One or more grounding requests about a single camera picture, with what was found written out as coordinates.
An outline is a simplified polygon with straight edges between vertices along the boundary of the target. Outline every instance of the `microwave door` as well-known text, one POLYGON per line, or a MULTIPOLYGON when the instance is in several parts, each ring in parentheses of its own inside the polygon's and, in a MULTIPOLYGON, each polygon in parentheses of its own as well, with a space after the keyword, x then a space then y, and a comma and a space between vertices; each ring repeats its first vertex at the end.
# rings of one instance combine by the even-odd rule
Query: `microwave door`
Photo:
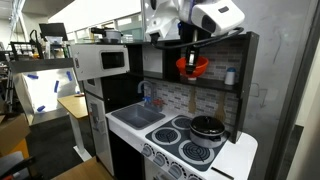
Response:
POLYGON ((123 45, 71 45, 79 81, 124 74, 129 69, 128 49, 123 45))

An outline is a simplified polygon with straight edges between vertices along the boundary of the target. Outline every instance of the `stove top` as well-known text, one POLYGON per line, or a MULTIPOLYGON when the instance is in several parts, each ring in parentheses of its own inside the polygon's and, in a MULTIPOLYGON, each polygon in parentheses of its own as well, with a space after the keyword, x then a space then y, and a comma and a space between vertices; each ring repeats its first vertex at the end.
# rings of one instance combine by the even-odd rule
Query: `stove top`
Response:
POLYGON ((224 133, 220 146, 214 149, 203 148, 191 142, 190 123, 191 118, 179 115, 147 134, 146 138, 197 170, 207 171, 230 133, 224 133))

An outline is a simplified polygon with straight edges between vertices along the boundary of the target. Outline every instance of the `cable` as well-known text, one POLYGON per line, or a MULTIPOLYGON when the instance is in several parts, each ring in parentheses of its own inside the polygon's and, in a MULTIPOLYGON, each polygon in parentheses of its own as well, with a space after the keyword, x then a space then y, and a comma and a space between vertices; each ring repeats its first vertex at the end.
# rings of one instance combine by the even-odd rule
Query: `cable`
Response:
POLYGON ((154 35, 151 35, 151 45, 153 47, 155 47, 157 49, 161 49, 161 50, 179 49, 179 48, 185 48, 185 47, 188 47, 188 46, 194 46, 195 48, 201 48, 201 47, 213 44, 213 43, 220 42, 220 41, 222 41, 224 39, 236 36, 236 35, 240 34, 244 29, 242 27, 237 27, 237 28, 235 28, 233 30, 235 30, 235 32, 233 32, 232 34, 229 34, 229 35, 220 35, 220 36, 215 36, 215 37, 211 37, 211 38, 208 38, 208 39, 203 39, 203 40, 196 41, 196 42, 190 42, 190 43, 174 45, 174 46, 159 46, 159 45, 157 45, 157 41, 158 41, 159 35, 158 34, 154 34, 154 35))

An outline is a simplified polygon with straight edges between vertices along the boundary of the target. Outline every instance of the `white robot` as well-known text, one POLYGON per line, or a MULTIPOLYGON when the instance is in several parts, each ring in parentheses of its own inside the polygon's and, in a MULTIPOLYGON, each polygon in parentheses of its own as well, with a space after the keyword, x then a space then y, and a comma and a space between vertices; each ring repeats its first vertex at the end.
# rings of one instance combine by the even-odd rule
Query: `white robot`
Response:
POLYGON ((155 14, 147 25, 146 34, 158 49, 187 47, 187 74, 192 74, 195 69, 199 48, 243 31, 237 26, 245 15, 231 0, 150 0, 150 4, 155 14), (184 44, 157 45, 158 38, 166 37, 176 19, 180 20, 179 34, 184 44))

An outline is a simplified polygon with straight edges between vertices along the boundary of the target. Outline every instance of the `bottle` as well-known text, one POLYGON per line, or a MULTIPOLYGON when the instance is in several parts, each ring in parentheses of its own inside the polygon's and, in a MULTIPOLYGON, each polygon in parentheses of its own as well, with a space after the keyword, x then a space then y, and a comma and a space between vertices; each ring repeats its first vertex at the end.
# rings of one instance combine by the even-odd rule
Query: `bottle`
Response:
POLYGON ((224 83, 227 85, 234 85, 235 76, 236 76, 236 69, 233 67, 228 68, 224 83))

